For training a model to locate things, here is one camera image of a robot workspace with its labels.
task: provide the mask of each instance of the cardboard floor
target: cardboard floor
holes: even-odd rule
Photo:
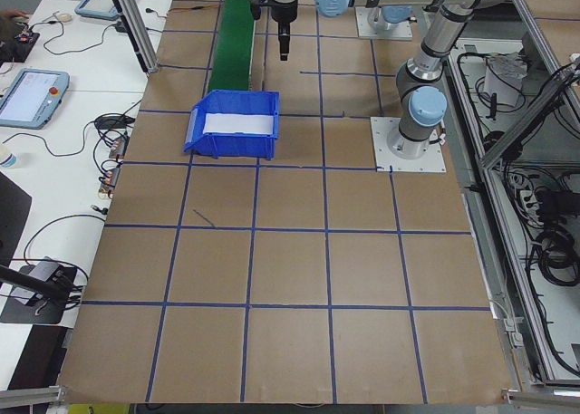
[[[219,4],[175,0],[173,6]],[[491,404],[510,386],[469,221],[446,174],[376,172],[369,116],[400,114],[413,42],[359,40],[301,0],[274,160],[181,152],[220,8],[174,12],[60,383],[75,402]]]

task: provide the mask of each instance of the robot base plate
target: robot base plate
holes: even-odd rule
[[[387,146],[387,135],[399,125],[400,118],[371,117],[372,143],[374,145],[374,159],[378,171],[389,172],[439,172],[445,173],[445,161],[441,153],[440,144],[429,145],[429,148],[418,159],[401,159],[392,153]],[[437,132],[434,130],[430,139],[435,140]]]
[[[359,30],[359,38],[411,41],[413,33],[409,22],[401,22],[394,29],[377,31],[369,24],[369,13],[373,8],[355,8],[356,25]]]

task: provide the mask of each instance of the white desk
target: white desk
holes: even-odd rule
[[[74,13],[79,0],[43,0],[30,24],[38,23],[55,11],[72,14],[73,20],[65,24],[64,37],[50,44],[52,50],[80,49],[97,43],[102,29],[112,22],[84,19]],[[164,19],[155,14],[145,13],[151,7],[160,14],[169,9],[171,0],[137,0],[145,25],[153,29],[163,29]],[[41,130],[22,130],[43,136],[49,147],[57,153],[76,151],[82,145],[82,128],[103,113],[126,111],[138,101],[147,83],[147,77],[140,70],[137,58],[126,34],[119,34],[110,28],[103,45],[83,53],[54,56],[42,44],[60,32],[58,24],[37,26],[41,34],[26,63],[15,64],[7,74],[0,75],[0,91],[7,88],[20,68],[38,68],[68,72],[71,84],[64,95],[63,103],[53,118]],[[151,33],[155,48],[159,45],[160,34]],[[8,64],[0,68],[5,71]],[[130,115],[135,116],[137,108]],[[6,140],[19,129],[0,128],[0,140]],[[100,173],[92,159],[92,149],[98,140],[96,129],[87,129],[85,150],[66,158],[54,158],[44,148],[41,140],[20,136],[7,143],[18,157],[16,168],[2,172],[33,197],[30,216],[26,223],[20,244],[14,254],[22,257],[24,246],[30,237],[42,226],[57,217],[74,214],[99,215],[90,209],[91,205],[107,207],[109,200],[99,199],[98,177]],[[101,144],[97,159],[105,160],[108,149]],[[102,223],[91,218],[67,219],[50,226],[40,234],[30,248],[29,256],[52,258],[72,262],[90,272],[92,260],[101,236]],[[23,262],[13,262],[14,269]],[[77,284],[84,284],[82,274],[77,275]],[[8,294],[10,286],[0,288],[1,294]],[[0,309],[5,298],[0,298]],[[66,312],[62,326],[73,327],[77,310]],[[0,324],[0,390],[6,390],[32,325]]]
[[[114,24],[107,20],[80,17],[74,8],[80,0],[43,0],[30,19],[30,25],[40,23],[56,11],[72,15],[72,21],[64,24],[64,36],[48,44],[54,52],[80,50],[101,40],[103,29]],[[137,0],[145,25],[151,29],[162,30],[165,19],[154,13],[146,13],[152,8],[165,14],[171,0]],[[41,24],[34,28],[41,36],[31,51],[26,63],[15,64],[14,69],[5,76],[14,78],[14,73],[23,67],[36,67],[68,72],[76,91],[143,92],[147,77],[140,70],[127,34],[120,34],[109,28],[104,44],[82,53],[67,53],[60,56],[50,54],[43,48],[44,42],[61,32],[59,24]],[[150,32],[150,39],[157,50],[161,35]],[[0,79],[0,88],[5,87]]]

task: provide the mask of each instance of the person's hand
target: person's hand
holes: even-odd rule
[[[28,14],[20,9],[5,9],[3,11],[0,11],[0,16],[4,18],[14,18],[14,17],[28,18]]]

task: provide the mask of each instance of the blue plastic bin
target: blue plastic bin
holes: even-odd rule
[[[270,91],[214,90],[191,110],[184,151],[219,158],[247,156],[274,157],[279,128],[280,93]],[[236,132],[204,133],[208,114],[269,115],[273,118],[269,134]]]

